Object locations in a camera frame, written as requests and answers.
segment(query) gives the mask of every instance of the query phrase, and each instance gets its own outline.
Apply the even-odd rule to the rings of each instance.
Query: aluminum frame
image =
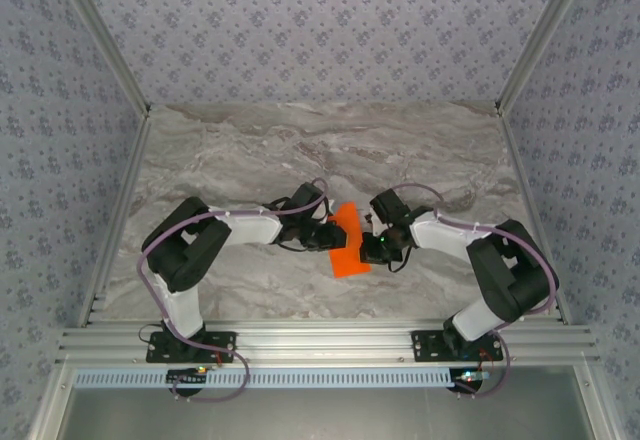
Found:
[[[64,331],[56,368],[43,398],[41,411],[29,438],[56,438],[62,427],[70,391],[78,369],[107,368],[144,371],[146,345],[138,331],[145,322],[99,322],[88,328]],[[415,363],[410,332],[441,328],[439,320],[239,320],[207,322],[209,330],[238,332],[237,351],[254,367],[264,368],[363,368],[407,369],[424,366],[475,366],[474,362]],[[553,318],[531,317],[503,331],[512,356],[512,367],[574,366],[590,372],[599,354],[589,327],[564,325]],[[185,368],[190,365],[166,365]],[[239,362],[223,368],[241,372]],[[608,427],[606,403],[599,388],[585,387],[583,401],[596,438],[623,438]]]
[[[500,122],[527,212],[534,225],[534,238],[547,257],[551,258],[513,134],[508,122],[502,118]],[[114,208],[113,220],[91,278],[91,294],[87,296],[80,316],[79,323],[83,328],[67,329],[62,335],[56,366],[33,424],[30,439],[57,437],[78,369],[148,368],[144,360],[146,346],[141,345],[138,339],[138,331],[146,322],[104,321],[100,318],[100,311],[104,303],[104,294],[101,292],[117,255],[149,135],[149,124],[147,118],[143,119],[136,136]],[[625,439],[591,330],[587,326],[570,325],[570,312],[562,291],[558,294],[557,303],[558,308],[550,315],[528,317],[504,330],[504,338],[511,349],[512,365],[514,368],[573,366],[595,437],[599,440]],[[207,322],[209,330],[238,332],[238,351],[248,357],[251,365],[261,368],[415,368],[420,364],[413,361],[409,333],[413,330],[435,330],[441,327],[440,320],[410,319]],[[475,364],[442,362],[428,366],[463,365]],[[225,368],[239,369],[240,365],[236,363]]]
[[[80,15],[80,18],[82,18],[87,30],[91,33],[93,40],[96,42],[100,52],[102,52],[102,56],[113,71],[131,105],[136,109],[138,114],[146,114],[147,103],[142,94],[142,90],[122,56],[122,53],[118,49],[118,45],[109,32],[107,24],[100,16],[93,0],[70,1]]]
[[[501,115],[508,114],[513,107],[571,5],[573,5],[573,0],[547,0],[527,43],[511,69],[509,78],[502,87],[498,97]]]

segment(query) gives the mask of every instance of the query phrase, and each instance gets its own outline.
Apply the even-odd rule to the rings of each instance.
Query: gray panel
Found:
[[[61,440],[593,438],[572,369],[512,372],[493,398],[446,390],[249,390],[216,406],[155,390],[79,390]]]

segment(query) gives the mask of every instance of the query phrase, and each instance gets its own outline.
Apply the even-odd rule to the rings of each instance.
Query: wall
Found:
[[[67,0],[0,0],[0,438],[77,321],[137,118]]]
[[[493,100],[546,0],[94,0],[147,101]]]
[[[510,114],[564,289],[640,438],[640,0],[576,0]]]

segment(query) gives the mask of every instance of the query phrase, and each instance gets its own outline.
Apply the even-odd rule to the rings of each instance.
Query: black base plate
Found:
[[[203,332],[198,334],[198,338],[193,338],[198,343],[213,345],[216,347],[236,348],[235,332]],[[189,347],[176,339],[170,332],[153,332],[149,338],[147,348],[147,363],[198,363],[211,364],[218,363],[215,352]],[[232,363],[233,355],[221,353],[222,363]]]
[[[494,346],[497,338],[491,335],[480,337],[470,344],[465,353],[456,356],[447,347],[442,333],[442,330],[416,330],[411,332],[413,358],[416,362],[486,362],[487,358],[480,354],[482,350],[491,355],[491,358],[496,362],[503,359],[502,346],[499,342],[497,347]]]

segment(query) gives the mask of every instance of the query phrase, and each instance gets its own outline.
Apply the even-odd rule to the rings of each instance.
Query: black wire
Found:
[[[327,197],[324,197],[323,203],[324,203],[324,217],[322,217],[320,221],[329,218],[329,199]]]
[[[309,250],[308,248],[305,248],[304,250],[302,250],[298,248],[288,247],[287,245],[284,245],[282,243],[277,243],[276,245],[278,245],[280,248],[284,248],[285,250],[289,250],[290,252],[296,252],[296,253],[304,253]]]
[[[142,330],[144,330],[147,327],[161,327],[162,328],[162,325],[160,325],[159,323],[147,323],[146,325],[143,325],[143,326],[140,327],[140,330],[138,330],[138,338],[140,339],[141,342],[144,342],[144,343],[146,343],[148,345],[149,343],[151,343],[151,341],[150,340],[145,340],[144,338],[142,338]]]
[[[407,266],[407,262],[409,261],[409,257],[411,256],[411,250],[413,247],[409,247],[407,248],[407,254],[404,256],[404,261],[402,262],[402,265],[400,265],[398,268],[396,268],[395,270],[393,270],[391,268],[391,262],[389,262],[387,264],[387,268],[389,269],[389,271],[391,273],[398,273],[400,270],[402,270],[404,267]]]

